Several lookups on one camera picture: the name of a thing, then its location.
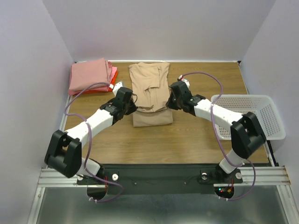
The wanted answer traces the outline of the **beige t shirt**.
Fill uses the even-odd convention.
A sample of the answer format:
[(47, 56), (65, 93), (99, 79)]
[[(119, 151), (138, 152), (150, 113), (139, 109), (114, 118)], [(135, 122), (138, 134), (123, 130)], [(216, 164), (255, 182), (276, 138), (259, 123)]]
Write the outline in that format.
[(160, 126), (173, 123), (166, 103), (170, 97), (168, 72), (170, 64), (135, 63), (129, 66), (133, 93), (137, 95), (133, 127)]

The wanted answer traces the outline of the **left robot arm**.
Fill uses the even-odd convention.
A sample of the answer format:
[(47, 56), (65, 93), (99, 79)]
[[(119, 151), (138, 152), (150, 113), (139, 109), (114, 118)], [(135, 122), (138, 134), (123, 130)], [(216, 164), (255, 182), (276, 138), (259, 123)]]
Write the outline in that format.
[(131, 89), (120, 87), (114, 94), (115, 97), (103, 104), (92, 116), (87, 119), (82, 117), (83, 122), (77, 126), (53, 133), (44, 158), (50, 168), (67, 178), (86, 175), (94, 184), (104, 180), (101, 165), (89, 159), (92, 138), (137, 110)]

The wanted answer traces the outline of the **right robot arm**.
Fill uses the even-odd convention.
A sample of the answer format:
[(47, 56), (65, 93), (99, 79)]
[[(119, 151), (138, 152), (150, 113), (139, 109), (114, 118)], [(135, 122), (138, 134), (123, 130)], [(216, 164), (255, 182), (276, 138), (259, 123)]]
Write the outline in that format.
[(182, 110), (195, 117), (203, 118), (228, 131), (231, 135), (232, 149), (215, 170), (220, 182), (231, 178), (232, 172), (266, 142), (266, 136), (257, 116), (248, 112), (242, 114), (213, 104), (201, 95), (193, 96), (187, 84), (177, 81), (170, 85), (171, 94), (166, 106), (173, 110)]

